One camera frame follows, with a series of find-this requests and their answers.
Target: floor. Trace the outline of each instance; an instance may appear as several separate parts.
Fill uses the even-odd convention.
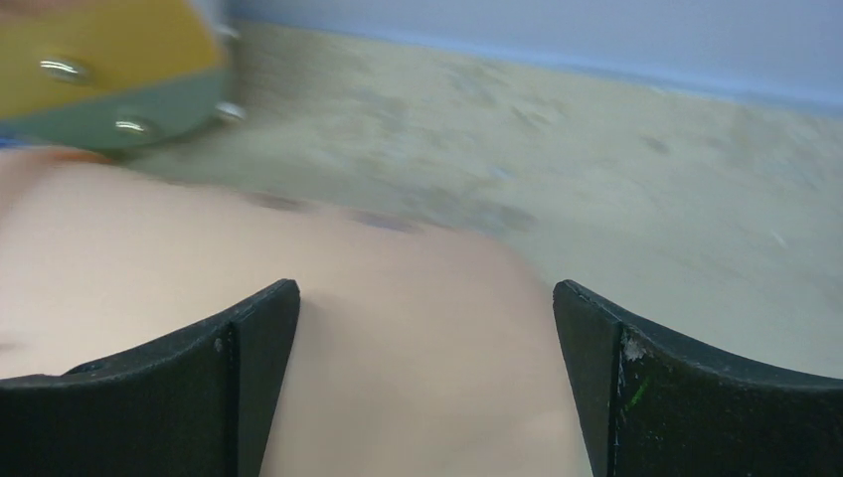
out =
[[[242,28],[249,119],[128,167],[481,231],[549,284],[843,378],[843,121]]]

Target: bare skin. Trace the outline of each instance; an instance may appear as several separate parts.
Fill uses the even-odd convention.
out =
[[[0,194],[0,378],[63,373],[294,278],[263,476],[587,475],[550,290],[497,243],[28,156],[0,152],[0,191],[18,184]]]

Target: wall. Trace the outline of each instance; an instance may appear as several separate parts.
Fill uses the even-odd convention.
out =
[[[251,20],[843,113],[841,0],[232,0]]]

